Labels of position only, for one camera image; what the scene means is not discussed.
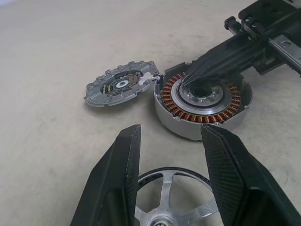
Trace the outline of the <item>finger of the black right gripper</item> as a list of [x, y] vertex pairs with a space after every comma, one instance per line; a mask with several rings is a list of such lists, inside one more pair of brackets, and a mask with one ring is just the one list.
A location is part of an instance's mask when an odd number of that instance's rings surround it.
[[233, 37], [229, 38], [228, 40], [224, 41], [223, 43], [215, 46], [214, 48], [207, 51], [204, 55], [199, 57], [196, 61], [194, 61], [190, 68], [186, 71], [186, 79], [187, 79], [187, 72], [192, 69], [192, 65], [195, 62], [200, 62], [204, 59], [209, 58], [214, 54], [220, 54], [222, 52], [236, 52], [239, 50], [265, 50], [266, 48], [266, 41], [262, 39], [252, 39], [247, 33], [236, 34]]
[[195, 62], [187, 72], [187, 83], [197, 80], [215, 80], [227, 74], [240, 73], [264, 58], [264, 51], [239, 50], [214, 54]]

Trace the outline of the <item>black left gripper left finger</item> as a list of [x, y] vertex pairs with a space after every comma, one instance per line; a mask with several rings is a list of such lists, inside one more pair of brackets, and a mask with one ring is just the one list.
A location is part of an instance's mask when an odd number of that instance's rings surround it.
[[123, 129], [92, 169], [70, 226], [133, 226], [141, 126]]

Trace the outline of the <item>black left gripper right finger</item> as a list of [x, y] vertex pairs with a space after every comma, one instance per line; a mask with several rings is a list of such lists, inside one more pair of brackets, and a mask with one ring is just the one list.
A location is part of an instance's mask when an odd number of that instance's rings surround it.
[[224, 226], [301, 226], [297, 209], [237, 135], [210, 124], [201, 134]]

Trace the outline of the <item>silver spoked rotor black rim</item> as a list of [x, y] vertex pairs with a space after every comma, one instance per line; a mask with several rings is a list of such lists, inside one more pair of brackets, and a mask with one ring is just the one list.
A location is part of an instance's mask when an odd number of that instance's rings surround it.
[[174, 176], [192, 178], [202, 183], [211, 192], [213, 191], [209, 179], [190, 169], [162, 167], [148, 171], [138, 178], [139, 189], [158, 178], [162, 178], [160, 203], [158, 207], [149, 212], [136, 206], [135, 220], [139, 222], [139, 225], [136, 226], [197, 226], [203, 219], [219, 212], [215, 198], [182, 215], [173, 209], [170, 206], [170, 197]]

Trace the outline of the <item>grey motor housing copper windings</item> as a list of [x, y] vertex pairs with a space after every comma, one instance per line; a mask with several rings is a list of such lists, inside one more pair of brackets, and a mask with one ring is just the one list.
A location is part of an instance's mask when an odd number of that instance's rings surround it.
[[249, 109], [253, 91], [241, 74], [215, 82], [193, 84], [185, 91], [185, 62], [165, 70], [154, 87], [157, 116], [171, 132], [201, 141], [201, 127], [212, 124], [228, 130], [240, 125]]

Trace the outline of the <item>grey ribbed motor cover plate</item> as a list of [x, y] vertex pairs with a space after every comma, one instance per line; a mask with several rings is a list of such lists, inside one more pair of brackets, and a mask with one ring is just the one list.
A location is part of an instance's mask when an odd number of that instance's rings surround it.
[[107, 70], [87, 84], [84, 100], [94, 107], [119, 105], [136, 98], [159, 80], [160, 73], [153, 61], [132, 61]]

